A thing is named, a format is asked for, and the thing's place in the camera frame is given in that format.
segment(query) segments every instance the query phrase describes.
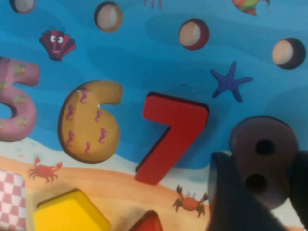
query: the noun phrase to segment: red number 7 edge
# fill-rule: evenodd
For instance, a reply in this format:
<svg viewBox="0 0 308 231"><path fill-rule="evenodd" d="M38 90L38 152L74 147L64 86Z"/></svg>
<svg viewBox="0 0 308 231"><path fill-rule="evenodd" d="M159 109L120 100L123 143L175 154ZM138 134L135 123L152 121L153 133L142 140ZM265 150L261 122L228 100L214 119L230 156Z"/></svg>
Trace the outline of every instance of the red number 7 edge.
<svg viewBox="0 0 308 231"><path fill-rule="evenodd" d="M144 118L169 128L137 166L135 180L158 184L206 127L208 115L206 104L149 93Z"/></svg>

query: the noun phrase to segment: pink seahorse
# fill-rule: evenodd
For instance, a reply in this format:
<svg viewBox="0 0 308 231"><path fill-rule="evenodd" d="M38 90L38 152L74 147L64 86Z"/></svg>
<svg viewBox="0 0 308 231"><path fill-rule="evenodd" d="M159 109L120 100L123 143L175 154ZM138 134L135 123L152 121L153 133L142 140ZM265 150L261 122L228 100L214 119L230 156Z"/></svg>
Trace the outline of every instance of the pink seahorse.
<svg viewBox="0 0 308 231"><path fill-rule="evenodd" d="M67 120L72 120L73 119L71 116L74 114L74 110L75 110L74 106L70 104L68 106L68 113L66 115L66 119Z"/></svg>
<svg viewBox="0 0 308 231"><path fill-rule="evenodd" d="M100 109L97 110L97 114L95 117L95 122L99 122L99 118L101 117L102 111Z"/></svg>
<svg viewBox="0 0 308 231"><path fill-rule="evenodd" d="M89 154L88 151L90 150L91 143L90 143L90 142L87 142L87 143L86 143L86 146L87 146L87 147L86 147L86 149L85 149L85 154Z"/></svg>
<svg viewBox="0 0 308 231"><path fill-rule="evenodd" d="M102 128L102 129L101 129L101 136L100 136L100 138L98 139L98 142L99 142L99 143L102 143L102 144L105 143L105 142L103 141L103 139L106 137L106 133L108 133L108 132L106 131L106 129Z"/></svg>
<svg viewBox="0 0 308 231"><path fill-rule="evenodd" d="M72 131L69 131L69 132L68 132L68 139L67 139L67 141L66 141L66 146L67 146L67 147L71 147L70 142L73 141L74 136L75 136L75 134L74 134Z"/></svg>
<svg viewBox="0 0 308 231"><path fill-rule="evenodd" d="M80 98L80 102L81 103L83 103L83 104L85 104L86 102L84 102L84 100L87 98L87 96L88 96L88 90L87 89L82 89L81 90L81 93L82 93L82 96L81 96L81 98Z"/></svg>

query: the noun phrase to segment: checkered pattern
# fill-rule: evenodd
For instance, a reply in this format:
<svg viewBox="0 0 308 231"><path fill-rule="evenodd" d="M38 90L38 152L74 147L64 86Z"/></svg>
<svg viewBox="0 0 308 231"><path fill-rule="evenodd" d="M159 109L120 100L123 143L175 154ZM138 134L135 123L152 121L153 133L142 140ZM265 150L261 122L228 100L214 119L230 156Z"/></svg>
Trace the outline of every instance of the checkered pattern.
<svg viewBox="0 0 308 231"><path fill-rule="evenodd" d="M26 230L24 179L3 170L0 170L0 230Z"/></svg>

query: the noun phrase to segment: blue starfish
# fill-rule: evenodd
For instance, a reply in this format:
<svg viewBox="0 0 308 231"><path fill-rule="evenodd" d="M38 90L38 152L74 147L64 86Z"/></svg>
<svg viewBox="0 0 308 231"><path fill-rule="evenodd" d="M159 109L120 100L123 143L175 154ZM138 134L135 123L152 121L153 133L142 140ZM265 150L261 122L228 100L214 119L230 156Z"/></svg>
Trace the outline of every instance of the blue starfish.
<svg viewBox="0 0 308 231"><path fill-rule="evenodd" d="M223 76L219 73L217 73L214 70L211 70L211 74L217 79L219 86L216 89L216 91L213 93L213 98L219 96L221 93L223 93L226 90L230 90L235 97L235 99L238 102L242 102L242 97L239 93L239 85L243 83L247 83L253 80L252 77L245 77L245 78L240 78L240 79L234 79L234 73L235 73L235 68L236 68L236 61L233 61L229 72L227 73L226 76Z"/></svg>

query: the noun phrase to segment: red crab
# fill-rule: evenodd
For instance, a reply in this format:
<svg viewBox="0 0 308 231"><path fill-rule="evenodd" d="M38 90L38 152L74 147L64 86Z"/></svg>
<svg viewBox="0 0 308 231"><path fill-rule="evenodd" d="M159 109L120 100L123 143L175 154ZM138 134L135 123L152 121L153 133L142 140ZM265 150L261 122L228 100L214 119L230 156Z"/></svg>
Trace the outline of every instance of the red crab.
<svg viewBox="0 0 308 231"><path fill-rule="evenodd" d="M179 185L177 186L177 193L179 194L180 198L178 198L172 207L175 206L175 211L178 211L179 207L183 207L185 210L187 211L198 211L198 217L200 217L201 213L203 213L203 215L205 214L205 210L204 210L204 204L203 201L206 201L208 199L208 196L206 193L204 193L203 197L197 201L195 199L196 194L194 193L192 196L190 197L190 193L187 192L187 197L184 197L182 194L182 187L180 187Z"/></svg>
<svg viewBox="0 0 308 231"><path fill-rule="evenodd" d="M51 178L51 181L53 182L54 177L58 178L58 176L54 173L55 171L59 170L60 168L62 168L62 162L59 162L57 164L57 168L55 168L54 166L47 166L47 165L39 165L38 163L40 162L40 158L37 157L34 160L34 169L30 169L30 175L29 177L32 176L32 178L34 179L34 177L36 176L40 176L40 177L44 177L46 178L47 182L49 182L48 177Z"/></svg>

